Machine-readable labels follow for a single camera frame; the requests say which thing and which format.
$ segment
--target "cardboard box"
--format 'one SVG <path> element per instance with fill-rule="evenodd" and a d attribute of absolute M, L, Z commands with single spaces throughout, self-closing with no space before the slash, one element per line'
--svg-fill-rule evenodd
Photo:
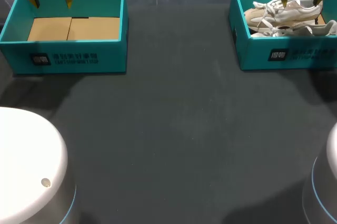
<path fill-rule="evenodd" d="M 73 18 L 68 40 L 116 40 L 119 32 L 119 17 Z"/>
<path fill-rule="evenodd" d="M 229 22 L 241 69 L 337 67 L 337 36 L 252 38 L 244 12 L 253 7 L 253 1 L 271 0 L 231 0 L 230 4 Z M 321 14 L 326 23 L 337 20 L 336 0 L 324 0 Z"/>
<path fill-rule="evenodd" d="M 39 1 L 40 7 L 37 9 L 28 0 L 15 0 L 0 34 L 0 50 L 15 74 L 126 71 L 126 0 L 73 0 L 70 9 L 65 0 Z M 87 18 L 87 21 L 99 22 L 85 25 L 87 31 L 96 32 L 101 28 L 101 32 L 96 33 L 97 36 L 92 35 L 93 33 L 87 33 L 87 36 L 84 33 L 79 34 L 83 29 L 70 24 L 69 35 L 73 35 L 71 37 L 74 40 L 65 40 L 66 28 L 55 28 L 55 24 L 60 25 L 60 22 L 57 22 L 60 19 L 54 20 L 53 24 L 43 25 L 43 29 L 36 30 L 36 26 L 33 26 L 34 22 L 43 22 L 47 18 L 66 18 L 66 22 L 61 25 L 67 26 L 68 19 L 83 17 Z M 114 20 L 105 25 L 101 22 L 104 18 Z M 49 36 L 51 30 L 59 31 Z M 42 34 L 45 32 L 48 34 L 42 40 L 41 36 L 44 36 Z"/>
<path fill-rule="evenodd" d="M 317 24 L 318 24 L 318 25 L 325 25 L 325 21 L 324 21 L 324 19 L 323 19 L 323 17 L 322 17 L 322 14 L 320 14 L 320 15 L 318 16 Z"/>
<path fill-rule="evenodd" d="M 28 41 L 118 40 L 119 17 L 34 19 Z"/>
<path fill-rule="evenodd" d="M 36 18 L 28 41 L 66 41 L 71 21 L 71 17 Z"/>

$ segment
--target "dark gray table surface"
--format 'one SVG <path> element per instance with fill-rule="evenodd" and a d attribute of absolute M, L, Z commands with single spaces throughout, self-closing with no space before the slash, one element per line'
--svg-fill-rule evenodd
<path fill-rule="evenodd" d="M 336 73 L 241 71 L 227 5 L 129 10 L 125 75 L 14 78 L 0 56 L 0 105 L 64 137 L 81 224 L 305 223 Z"/>

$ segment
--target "sneaker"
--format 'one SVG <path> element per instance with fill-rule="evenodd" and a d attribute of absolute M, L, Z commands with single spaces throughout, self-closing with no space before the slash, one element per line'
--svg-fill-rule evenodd
<path fill-rule="evenodd" d="M 279 29 L 271 26 L 269 32 L 254 33 L 253 38 L 257 37 L 281 37 L 281 36 L 330 36 L 337 35 L 337 22 L 330 20 L 326 25 L 305 25 L 300 24 L 290 29 Z"/>
<path fill-rule="evenodd" d="M 266 23 L 273 27 L 294 27 L 302 22 L 313 24 L 323 6 L 323 2 L 314 6 L 313 0 L 288 0 L 285 8 L 281 0 L 253 4 L 255 8 L 248 9 L 244 15 L 248 27 L 256 32 L 268 32 L 270 29 Z"/>

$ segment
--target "white cylindrical robot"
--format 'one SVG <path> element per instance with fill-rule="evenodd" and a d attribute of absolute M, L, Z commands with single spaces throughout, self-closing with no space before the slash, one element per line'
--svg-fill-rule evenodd
<path fill-rule="evenodd" d="M 337 223 L 337 124 L 305 182 L 302 202 L 309 224 Z"/>
<path fill-rule="evenodd" d="M 45 118 L 0 108 L 0 223 L 77 224 L 67 148 Z"/>

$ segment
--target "teal box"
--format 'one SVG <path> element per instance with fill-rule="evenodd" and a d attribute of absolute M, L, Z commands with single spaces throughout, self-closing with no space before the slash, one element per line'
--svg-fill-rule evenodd
<path fill-rule="evenodd" d="M 242 70 L 337 67 L 337 36 L 252 38 L 244 12 L 254 7 L 253 1 L 268 3 L 271 0 L 231 0 L 230 4 L 229 22 Z M 337 20 L 336 2 L 323 1 L 322 16 L 326 23 Z M 274 52 L 284 56 L 273 61 Z"/>
<path fill-rule="evenodd" d="M 14 74 L 126 71 L 126 0 L 73 0 L 70 9 L 65 0 L 39 1 L 36 9 L 28 0 L 15 0 L 1 32 L 0 50 Z M 37 17 L 119 17 L 118 40 L 27 41 Z"/>

